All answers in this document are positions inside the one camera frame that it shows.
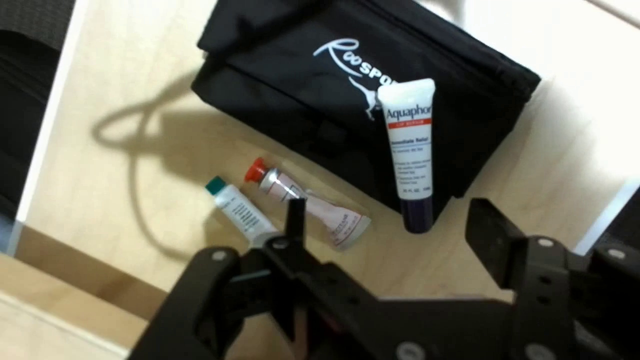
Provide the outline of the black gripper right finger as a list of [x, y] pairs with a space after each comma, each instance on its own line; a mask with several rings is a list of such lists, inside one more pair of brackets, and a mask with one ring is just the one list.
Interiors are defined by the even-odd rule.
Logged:
[[487, 198], [468, 208], [465, 243], [500, 291], [517, 305], [568, 302], [568, 251], [548, 236], [526, 236]]

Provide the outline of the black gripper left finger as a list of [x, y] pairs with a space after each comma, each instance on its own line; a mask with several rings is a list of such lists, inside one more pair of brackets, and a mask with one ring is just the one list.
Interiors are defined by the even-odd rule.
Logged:
[[285, 239], [301, 246], [306, 236], [306, 201], [294, 198], [288, 202], [288, 214], [285, 214]]

